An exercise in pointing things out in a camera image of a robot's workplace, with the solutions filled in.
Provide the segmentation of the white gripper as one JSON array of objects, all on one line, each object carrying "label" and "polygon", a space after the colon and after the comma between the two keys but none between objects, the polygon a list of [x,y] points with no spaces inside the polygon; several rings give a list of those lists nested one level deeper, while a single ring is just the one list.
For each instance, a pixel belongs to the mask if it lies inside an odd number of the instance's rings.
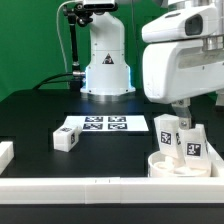
[{"label": "white gripper", "polygon": [[150,44],[144,50],[145,95],[151,102],[173,102],[183,130],[191,128],[189,98],[223,88],[224,49],[204,51],[201,40],[189,40]]}]

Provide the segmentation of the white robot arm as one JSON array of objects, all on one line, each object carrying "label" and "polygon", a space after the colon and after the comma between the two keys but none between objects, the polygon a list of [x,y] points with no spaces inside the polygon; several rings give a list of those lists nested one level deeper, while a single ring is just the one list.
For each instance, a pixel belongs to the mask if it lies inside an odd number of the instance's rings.
[{"label": "white robot arm", "polygon": [[[191,126],[190,99],[216,91],[224,102],[224,0],[153,0],[168,12],[143,26],[143,89],[156,103],[171,104],[183,129]],[[84,0],[93,13],[91,61],[83,91],[115,97],[134,88],[125,62],[124,26],[109,14],[124,0]]]}]

